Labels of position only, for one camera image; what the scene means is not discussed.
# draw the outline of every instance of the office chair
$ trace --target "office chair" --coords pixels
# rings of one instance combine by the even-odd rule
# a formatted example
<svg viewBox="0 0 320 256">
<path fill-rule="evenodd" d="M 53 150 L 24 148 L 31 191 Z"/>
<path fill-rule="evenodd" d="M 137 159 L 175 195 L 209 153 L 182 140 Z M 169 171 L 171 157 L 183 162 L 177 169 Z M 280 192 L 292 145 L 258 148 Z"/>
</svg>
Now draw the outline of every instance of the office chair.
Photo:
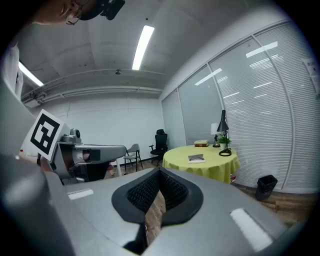
<svg viewBox="0 0 320 256">
<path fill-rule="evenodd" d="M 167 137 L 168 135 L 163 129 L 157 130 L 155 135 L 155 149 L 154 145 L 149 146 L 152 149 L 150 153 L 152 155 L 158 155 L 158 163 L 156 164 L 157 166 L 163 159 L 164 154 L 168 151 Z"/>
<path fill-rule="evenodd" d="M 123 157 L 124 159 L 124 169 L 127 170 L 127 163 L 126 163 L 126 159 L 130 161 L 131 165 L 134 166 L 131 162 L 131 160 L 135 159 L 135 171 L 138 171 L 138 156 L 140 159 L 140 164 L 141 167 L 143 168 L 142 162 L 141 162 L 141 157 L 140 157 L 140 148 L 139 148 L 139 144 L 133 144 L 129 149 L 127 149 L 126 151 L 127 155 L 125 155 Z"/>
</svg>

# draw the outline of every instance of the white wall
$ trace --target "white wall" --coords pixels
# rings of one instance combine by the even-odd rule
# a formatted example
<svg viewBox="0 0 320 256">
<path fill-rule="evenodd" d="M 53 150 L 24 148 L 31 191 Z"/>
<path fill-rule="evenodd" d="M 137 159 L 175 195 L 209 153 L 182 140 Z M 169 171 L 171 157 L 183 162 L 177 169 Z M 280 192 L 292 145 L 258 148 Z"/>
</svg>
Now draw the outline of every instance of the white wall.
<svg viewBox="0 0 320 256">
<path fill-rule="evenodd" d="M 188 76 L 202 67 L 207 61 L 228 48 L 230 45 L 273 23 L 288 20 L 281 9 L 273 5 L 264 5 L 249 10 L 241 18 L 214 35 L 174 74 L 165 85 L 159 99 L 162 101 Z"/>
<path fill-rule="evenodd" d="M 103 94 L 54 100 L 30 111 L 37 116 L 45 109 L 70 128 L 77 128 L 84 144 L 140 146 L 141 159 L 150 154 L 155 134 L 164 129 L 161 102 L 132 94 Z"/>
</svg>

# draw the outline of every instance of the round table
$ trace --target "round table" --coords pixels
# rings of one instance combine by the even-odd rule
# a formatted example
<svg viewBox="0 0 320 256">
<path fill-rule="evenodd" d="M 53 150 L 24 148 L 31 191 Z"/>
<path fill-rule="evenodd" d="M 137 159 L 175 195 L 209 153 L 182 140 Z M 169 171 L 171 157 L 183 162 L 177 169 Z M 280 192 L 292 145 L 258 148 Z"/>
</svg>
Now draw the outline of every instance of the round table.
<svg viewBox="0 0 320 256">
<path fill-rule="evenodd" d="M 237 152 L 220 156 L 220 147 L 182 146 L 169 150 L 163 156 L 163 167 L 185 171 L 230 184 L 230 175 L 240 167 Z M 188 156 L 203 154 L 204 163 L 188 163 Z"/>
</svg>

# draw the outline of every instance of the fluorescent light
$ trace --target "fluorescent light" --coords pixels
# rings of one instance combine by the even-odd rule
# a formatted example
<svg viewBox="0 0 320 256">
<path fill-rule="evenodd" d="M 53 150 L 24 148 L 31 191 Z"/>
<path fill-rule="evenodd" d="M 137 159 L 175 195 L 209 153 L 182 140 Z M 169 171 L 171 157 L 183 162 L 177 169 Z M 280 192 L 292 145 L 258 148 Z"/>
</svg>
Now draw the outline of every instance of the fluorescent light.
<svg viewBox="0 0 320 256">
<path fill-rule="evenodd" d="M 266 93 L 266 94 L 262 94 L 262 95 L 259 95 L 259 96 L 255 96 L 254 98 L 259 98 L 259 97 L 266 96 L 266 95 L 268 95 L 268 94 Z"/>
<path fill-rule="evenodd" d="M 134 60 L 133 60 L 133 65 L 132 65 L 132 69 L 133 70 L 139 70 L 140 69 L 140 65 L 142 62 L 142 59 L 144 57 L 146 48 L 148 46 L 149 40 L 152 36 L 152 33 L 154 32 L 155 28 L 152 26 L 144 26 L 139 42 L 138 42 L 138 46 L 136 48 L 135 51 L 135 55 L 134 55 Z"/>
<path fill-rule="evenodd" d="M 23 65 L 20 61 L 19 61 L 19 68 L 20 70 L 28 77 L 30 78 L 36 85 L 38 86 L 43 86 L 44 83 L 41 82 L 34 74 L 32 74 L 29 69 L 26 68 L 25 65 Z"/>
<path fill-rule="evenodd" d="M 213 71 L 211 74 L 208 74 L 206 77 L 202 78 L 199 82 L 196 82 L 195 85 L 201 85 L 203 82 L 207 81 L 209 78 L 215 76 L 216 74 L 218 74 L 219 72 L 221 72 L 222 69 L 218 68 L 217 70 Z"/>
<path fill-rule="evenodd" d="M 228 78 L 227 76 L 224 76 L 224 77 L 222 77 L 222 78 L 218 79 L 218 80 L 217 80 L 217 82 L 218 82 L 218 83 L 220 83 L 220 82 L 222 82 L 222 81 L 226 80 L 227 78 Z"/>
<path fill-rule="evenodd" d="M 245 100 L 240 100 L 240 101 L 237 101 L 237 102 L 234 102 L 234 103 L 231 103 L 231 104 L 236 104 L 236 103 L 239 103 L 239 102 L 244 102 Z"/>
<path fill-rule="evenodd" d="M 256 88 L 259 88 L 259 87 L 262 87 L 262 86 L 267 86 L 267 85 L 270 85 L 270 84 L 272 84 L 272 82 L 266 82 L 264 84 L 261 84 L 261 85 L 253 87 L 253 89 L 256 89 Z"/>
<path fill-rule="evenodd" d="M 230 95 L 228 95 L 228 96 L 225 96 L 225 97 L 223 97 L 224 99 L 225 98 L 228 98 L 228 97 L 230 97 L 230 96 L 233 96 L 233 95 L 236 95 L 236 94 L 239 94 L 240 92 L 236 92 L 236 93 L 233 93 L 233 94 L 230 94 Z"/>
<path fill-rule="evenodd" d="M 256 55 L 256 54 L 262 53 L 262 52 L 264 52 L 264 51 L 266 51 L 266 50 L 275 48 L 275 47 L 277 47 L 277 46 L 278 46 L 278 41 L 269 43 L 269 44 L 264 45 L 264 46 L 262 46 L 262 47 L 260 47 L 260 48 L 258 48 L 258 49 L 255 49 L 255 50 L 253 50 L 253 51 L 248 52 L 248 53 L 246 54 L 246 57 L 247 57 L 247 58 L 250 58 L 250 57 L 252 57 L 252 56 L 254 56 L 254 55 Z"/>
</svg>

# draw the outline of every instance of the trash can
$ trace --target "trash can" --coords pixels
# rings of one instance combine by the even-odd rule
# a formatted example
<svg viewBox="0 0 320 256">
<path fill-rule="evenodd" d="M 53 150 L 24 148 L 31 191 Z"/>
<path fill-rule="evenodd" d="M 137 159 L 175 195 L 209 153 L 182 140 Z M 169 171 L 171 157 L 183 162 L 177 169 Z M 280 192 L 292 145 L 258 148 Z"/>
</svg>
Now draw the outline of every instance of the trash can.
<svg viewBox="0 0 320 256">
<path fill-rule="evenodd" d="M 255 191 L 255 198 L 258 201 L 270 197 L 271 192 L 274 190 L 278 180 L 273 175 L 267 175 L 258 179 L 258 187 Z"/>
</svg>

